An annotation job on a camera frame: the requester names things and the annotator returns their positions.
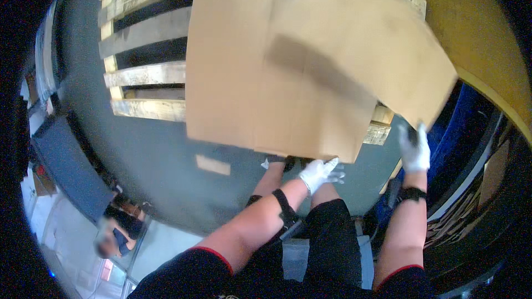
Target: dark shirt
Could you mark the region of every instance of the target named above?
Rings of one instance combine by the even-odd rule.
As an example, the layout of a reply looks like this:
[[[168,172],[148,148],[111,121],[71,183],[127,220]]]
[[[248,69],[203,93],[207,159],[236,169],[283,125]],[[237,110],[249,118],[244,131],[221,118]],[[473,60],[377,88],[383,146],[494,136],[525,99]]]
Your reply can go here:
[[[126,245],[128,243],[128,240],[122,234],[122,232],[118,231],[117,229],[113,229],[113,235],[116,238],[116,243],[118,244],[120,254],[122,256],[126,256],[129,253],[129,248]]]
[[[433,298],[433,290],[419,266],[390,275],[376,292],[330,280],[307,283],[294,280],[235,283],[231,266],[215,251],[192,248],[146,276],[129,298]]]

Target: white glove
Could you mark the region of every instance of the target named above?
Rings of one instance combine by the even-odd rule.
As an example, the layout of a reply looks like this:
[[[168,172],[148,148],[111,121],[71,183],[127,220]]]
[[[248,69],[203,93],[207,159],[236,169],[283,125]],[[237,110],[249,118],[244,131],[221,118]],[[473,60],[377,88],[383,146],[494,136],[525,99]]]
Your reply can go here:
[[[408,128],[399,125],[399,147],[405,172],[427,171],[430,168],[430,149],[427,143],[425,125],[420,123],[418,131],[410,134]]]
[[[316,159],[300,172],[299,177],[308,187],[310,195],[313,195],[324,183],[344,183],[341,178],[345,176],[345,172],[333,171],[338,162],[338,157],[331,159],[327,163],[323,163],[321,159]]]

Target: cardboard sheet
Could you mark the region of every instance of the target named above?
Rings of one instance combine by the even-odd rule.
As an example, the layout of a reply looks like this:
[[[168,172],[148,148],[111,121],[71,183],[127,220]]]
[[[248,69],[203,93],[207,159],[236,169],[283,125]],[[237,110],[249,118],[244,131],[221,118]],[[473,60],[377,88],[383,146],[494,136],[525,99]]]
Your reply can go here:
[[[377,100],[318,53],[274,44],[272,9],[273,0],[194,0],[188,136],[354,162]]]
[[[194,0],[190,138],[353,163],[377,99],[430,124],[456,74],[405,0]]]
[[[275,0],[276,38],[329,58],[416,127],[431,125],[457,74],[406,0]]]

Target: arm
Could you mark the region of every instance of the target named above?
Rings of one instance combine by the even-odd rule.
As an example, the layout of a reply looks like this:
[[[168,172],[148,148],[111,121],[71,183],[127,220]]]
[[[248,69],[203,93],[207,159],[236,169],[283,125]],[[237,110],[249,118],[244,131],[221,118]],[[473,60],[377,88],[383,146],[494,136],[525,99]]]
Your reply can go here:
[[[114,219],[111,218],[111,219],[109,220],[109,225],[111,225],[112,227],[114,227],[115,229],[117,229],[118,231],[120,231],[120,232],[122,233],[122,235],[126,237],[126,239],[127,239],[127,241],[128,241],[128,242],[126,243],[126,247],[127,247],[129,250],[132,250],[132,249],[135,247],[137,241],[131,239],[131,238],[129,237],[127,231],[124,230],[120,225],[118,225],[118,223],[117,223]]]
[[[309,191],[313,194],[338,164],[338,158],[328,163],[315,160],[300,173],[299,179],[291,180],[281,187],[292,209],[297,210]],[[342,172],[334,173],[343,176]],[[281,206],[272,195],[264,196],[229,223],[216,230],[197,246],[207,247],[222,255],[237,272],[248,262],[251,254],[267,243],[283,227],[279,217]]]
[[[427,170],[430,150],[424,126],[418,128],[417,141],[412,143],[406,129],[400,128],[400,147],[405,177],[403,187],[417,187],[427,191]],[[423,267],[423,246],[427,236],[427,203],[406,200],[401,202],[388,225],[375,270],[374,289],[396,270],[410,265]]]

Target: person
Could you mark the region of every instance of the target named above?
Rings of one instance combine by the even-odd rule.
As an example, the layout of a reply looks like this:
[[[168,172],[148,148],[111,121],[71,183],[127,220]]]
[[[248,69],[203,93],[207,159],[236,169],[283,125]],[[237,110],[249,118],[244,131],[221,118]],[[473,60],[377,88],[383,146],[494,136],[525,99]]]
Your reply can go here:
[[[103,236],[95,242],[96,254],[102,259],[126,256],[136,245],[146,214],[129,203],[120,203],[123,210],[109,206],[104,212],[107,220]]]
[[[424,194],[430,166],[424,125],[416,134],[401,127],[399,143],[406,172],[399,194],[402,201],[386,231],[373,291],[359,288],[355,230],[346,204],[330,183],[342,176],[333,171],[338,158],[312,161],[283,186],[285,163],[267,159],[268,169],[247,207],[195,247],[147,275],[129,298],[432,297],[423,270]],[[279,235],[293,223],[290,216],[309,195],[306,274],[303,282],[284,280]]]

